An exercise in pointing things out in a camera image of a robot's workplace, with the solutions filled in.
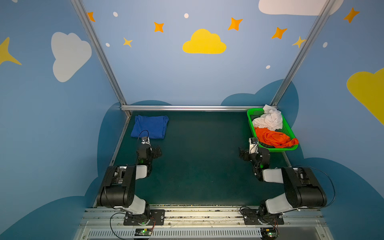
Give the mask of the blue panda print t-shirt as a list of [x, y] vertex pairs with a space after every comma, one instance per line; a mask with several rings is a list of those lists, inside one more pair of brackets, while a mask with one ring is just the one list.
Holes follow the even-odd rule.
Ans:
[[148, 136], [150, 139], [164, 139], [168, 122], [169, 118], [167, 116], [135, 116], [135, 124], [131, 132], [131, 137], [138, 138]]

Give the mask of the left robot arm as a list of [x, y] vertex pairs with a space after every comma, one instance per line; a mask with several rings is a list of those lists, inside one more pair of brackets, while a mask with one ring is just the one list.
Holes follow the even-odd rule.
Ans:
[[142, 144], [137, 150], [137, 164], [108, 167], [97, 195], [97, 206], [121, 209], [128, 217], [149, 219], [149, 204], [136, 196], [136, 181], [149, 177], [153, 160], [162, 156], [159, 146]]

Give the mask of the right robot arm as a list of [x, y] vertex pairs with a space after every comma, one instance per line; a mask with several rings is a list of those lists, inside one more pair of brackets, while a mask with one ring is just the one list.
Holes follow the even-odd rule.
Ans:
[[255, 177], [266, 183], [282, 184], [284, 193], [262, 201], [258, 215], [275, 216], [298, 209], [324, 208], [328, 199], [325, 191], [311, 168], [270, 168], [270, 151], [252, 146], [249, 150], [239, 149], [239, 157], [253, 166]]

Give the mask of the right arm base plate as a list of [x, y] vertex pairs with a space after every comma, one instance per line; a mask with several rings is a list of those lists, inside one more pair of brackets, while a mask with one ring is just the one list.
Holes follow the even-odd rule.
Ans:
[[245, 225], [283, 225], [284, 220], [281, 214], [259, 214], [256, 209], [241, 208], [240, 214], [243, 216]]

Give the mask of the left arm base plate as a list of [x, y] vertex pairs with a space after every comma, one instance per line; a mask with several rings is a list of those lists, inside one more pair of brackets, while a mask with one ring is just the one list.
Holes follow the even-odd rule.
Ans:
[[162, 226], [165, 220], [165, 210], [145, 210], [141, 215], [126, 213], [124, 226]]

